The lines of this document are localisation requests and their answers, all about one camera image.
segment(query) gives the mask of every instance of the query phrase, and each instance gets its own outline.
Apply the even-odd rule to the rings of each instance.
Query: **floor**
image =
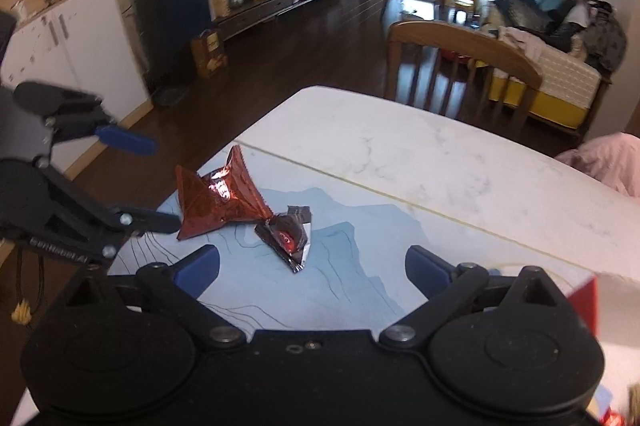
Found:
[[[234,37],[226,44],[229,66],[213,80],[195,82],[172,108],[156,108],[134,128],[156,139],[159,152],[137,157],[109,149],[77,179],[78,186],[104,204],[155,208],[175,190],[174,168],[200,167],[251,124],[311,85],[325,85],[374,96],[382,94],[385,76],[385,30],[402,9],[433,17],[433,6],[391,0],[380,23],[383,0],[318,0]],[[428,62],[429,53],[424,54]],[[415,105],[422,106],[428,67],[417,85]],[[398,100],[405,102],[411,73],[404,70]],[[445,81],[436,84],[432,111],[437,111]],[[457,83],[447,116],[455,117],[464,93]],[[282,129],[286,138],[287,129]],[[548,155],[572,147],[568,136],[528,121],[521,143]],[[29,331],[11,323],[15,307],[15,254],[0,269],[0,424],[7,424],[24,389],[19,353]],[[55,298],[75,268],[46,261],[46,301]],[[36,256],[25,253],[22,286],[32,301],[37,291]]]

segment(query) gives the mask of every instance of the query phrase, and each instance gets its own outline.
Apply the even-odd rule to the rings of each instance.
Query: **drawer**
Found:
[[[222,39],[226,40],[234,34],[243,31],[250,25],[253,25],[257,21],[260,21],[260,7],[247,9],[240,14],[236,14],[235,16],[220,22],[220,33],[222,34]]]
[[[269,0],[260,6],[260,17],[268,18],[287,7],[290,7],[292,4],[293,0]]]

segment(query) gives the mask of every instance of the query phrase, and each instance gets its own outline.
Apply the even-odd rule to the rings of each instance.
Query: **yellow line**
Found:
[[[345,178],[339,177],[338,175],[335,175],[333,173],[330,173],[330,172],[327,172],[327,171],[323,171],[323,170],[321,170],[319,168],[314,168],[313,166],[310,166],[308,164],[304,164],[302,162],[294,161],[293,159],[284,157],[282,155],[278,155],[277,153],[274,153],[274,152],[271,152],[271,151],[264,150],[262,148],[254,146],[252,144],[247,144],[247,143],[245,143],[245,142],[243,142],[243,141],[241,141],[239,139],[234,139],[233,142],[238,143],[238,144],[240,144],[242,146],[245,146],[247,148],[251,148],[251,149],[253,149],[255,151],[259,151],[259,152],[264,153],[266,155],[270,155],[272,157],[275,157],[275,158],[278,158],[278,159],[282,159],[283,161],[286,161],[286,162],[288,162],[290,164],[295,164],[296,166],[302,166],[303,168],[306,168],[308,170],[314,171],[314,172],[322,174],[322,175],[326,175],[327,177],[331,177],[332,179],[336,179],[336,180],[339,180],[339,181],[342,181],[342,182],[346,182],[347,184],[351,184],[352,186],[356,186],[357,188],[361,188],[363,190],[367,190],[368,192],[375,193],[375,194],[380,195],[382,197],[386,197],[387,199],[392,199],[392,200],[395,200],[396,202],[401,202],[402,204],[407,204],[407,205],[409,205],[411,207],[414,207],[414,208],[416,208],[418,210],[423,210],[423,211],[426,211],[428,213],[432,213],[433,215],[441,216],[442,218],[446,218],[447,220],[451,220],[452,222],[455,222],[457,224],[461,224],[461,225],[466,226],[468,228],[477,229],[478,231],[485,232],[486,234],[494,236],[495,238],[500,238],[501,240],[505,240],[505,241],[510,242],[512,244],[516,244],[517,246],[526,247],[529,250],[532,250],[534,252],[538,252],[538,253],[540,253],[540,254],[542,254],[544,256],[548,256],[549,258],[553,258],[554,260],[558,260],[559,262],[563,262],[565,264],[572,265],[574,267],[578,267],[580,269],[584,269],[586,271],[593,272],[591,269],[589,269],[589,268],[587,268],[587,267],[585,267],[583,265],[580,265],[579,263],[575,263],[575,262],[572,262],[571,260],[566,260],[565,258],[560,258],[559,256],[551,254],[550,252],[546,252],[546,251],[543,251],[541,249],[536,249],[535,247],[528,246],[527,244],[523,244],[521,242],[518,242],[517,240],[514,240],[513,238],[509,238],[508,236],[502,236],[501,234],[498,234],[496,232],[490,231],[489,229],[481,228],[480,226],[476,226],[475,224],[471,224],[469,222],[465,222],[464,220],[460,220],[460,219],[456,218],[455,216],[445,215],[444,213],[438,212],[438,211],[433,210],[431,208],[427,208],[425,206],[421,206],[420,204],[415,204],[414,202],[410,202],[409,200],[401,199],[400,197],[396,197],[395,195],[391,195],[389,193],[385,193],[385,192],[382,192],[382,191],[375,190],[375,189],[370,188],[368,186],[365,186],[363,184],[358,184],[357,182],[354,182],[354,181],[351,181],[349,179],[345,179]]]

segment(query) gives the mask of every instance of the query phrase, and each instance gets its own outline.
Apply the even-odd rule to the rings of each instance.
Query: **cabinet handle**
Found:
[[[60,16],[58,16],[58,19],[60,20],[60,27],[62,27],[62,34],[65,35],[65,40],[68,40],[69,39],[69,33],[66,30],[65,17],[60,15]]]
[[[52,22],[49,22],[49,30],[51,31],[51,37],[53,38],[53,43],[55,43],[56,47],[57,47],[58,46],[58,36],[56,35],[56,31],[53,29]]]

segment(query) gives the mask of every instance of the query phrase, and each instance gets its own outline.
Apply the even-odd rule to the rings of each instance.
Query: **orange foil wrapper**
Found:
[[[178,240],[215,231],[228,222],[251,222],[273,216],[249,177],[238,145],[229,152],[224,167],[204,177],[182,166],[175,168],[175,175],[183,215]]]

